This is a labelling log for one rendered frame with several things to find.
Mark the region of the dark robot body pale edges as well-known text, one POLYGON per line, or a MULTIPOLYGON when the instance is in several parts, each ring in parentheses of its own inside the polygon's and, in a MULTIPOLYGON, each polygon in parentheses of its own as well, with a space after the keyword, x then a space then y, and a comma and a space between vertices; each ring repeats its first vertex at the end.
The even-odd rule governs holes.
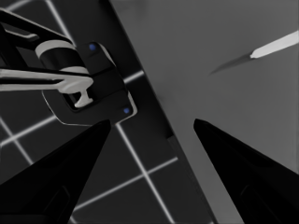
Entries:
POLYGON ((0 91, 40 91, 65 125, 113 125, 137 113, 108 50, 76 47, 65 35, 0 7, 0 91))

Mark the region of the small white T-shaped piece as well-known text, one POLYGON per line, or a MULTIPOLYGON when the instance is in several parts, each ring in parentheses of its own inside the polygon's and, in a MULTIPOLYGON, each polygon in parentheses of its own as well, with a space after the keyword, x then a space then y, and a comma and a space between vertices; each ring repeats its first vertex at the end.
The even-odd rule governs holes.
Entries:
POLYGON ((275 41, 255 49, 251 54, 251 59, 259 59, 274 52, 289 48, 299 43, 299 30, 285 35, 275 41))

